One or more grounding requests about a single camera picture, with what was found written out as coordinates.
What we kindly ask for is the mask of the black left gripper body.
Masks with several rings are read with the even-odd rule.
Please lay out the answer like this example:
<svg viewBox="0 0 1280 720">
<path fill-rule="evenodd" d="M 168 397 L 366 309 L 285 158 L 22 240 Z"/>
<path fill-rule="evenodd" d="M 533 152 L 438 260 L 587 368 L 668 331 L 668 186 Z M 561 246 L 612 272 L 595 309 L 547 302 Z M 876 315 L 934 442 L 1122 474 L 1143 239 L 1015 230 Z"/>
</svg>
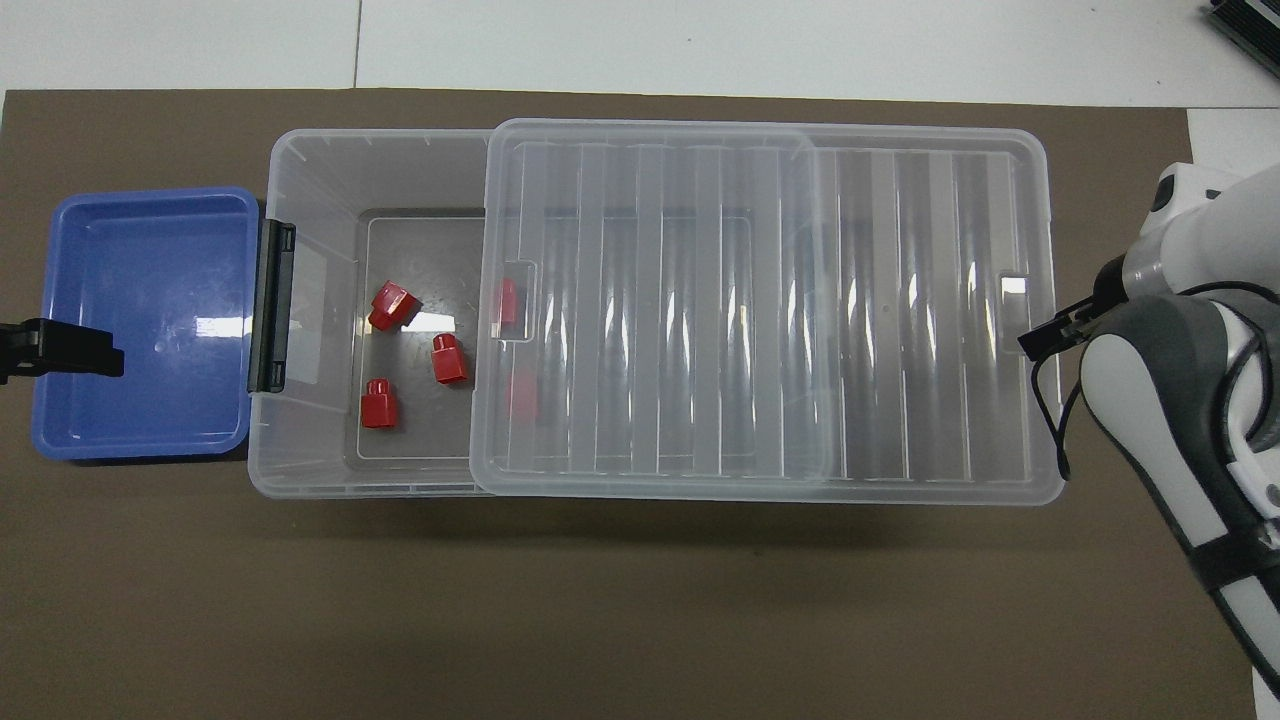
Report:
<svg viewBox="0 0 1280 720">
<path fill-rule="evenodd" d="M 44 374 L 38 364 L 41 322 L 1 324 L 1 386 L 13 377 L 36 378 Z"/>
</svg>

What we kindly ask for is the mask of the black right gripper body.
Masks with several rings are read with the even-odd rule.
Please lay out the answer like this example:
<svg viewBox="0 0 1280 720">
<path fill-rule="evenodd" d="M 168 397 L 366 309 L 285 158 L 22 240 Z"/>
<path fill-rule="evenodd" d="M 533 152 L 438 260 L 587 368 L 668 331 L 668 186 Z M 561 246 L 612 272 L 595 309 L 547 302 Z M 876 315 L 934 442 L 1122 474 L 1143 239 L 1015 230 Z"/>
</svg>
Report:
<svg viewBox="0 0 1280 720">
<path fill-rule="evenodd" d="M 1112 258 L 1098 270 L 1093 282 L 1093 313 L 1108 313 L 1129 300 L 1125 288 L 1126 254 Z"/>
</svg>

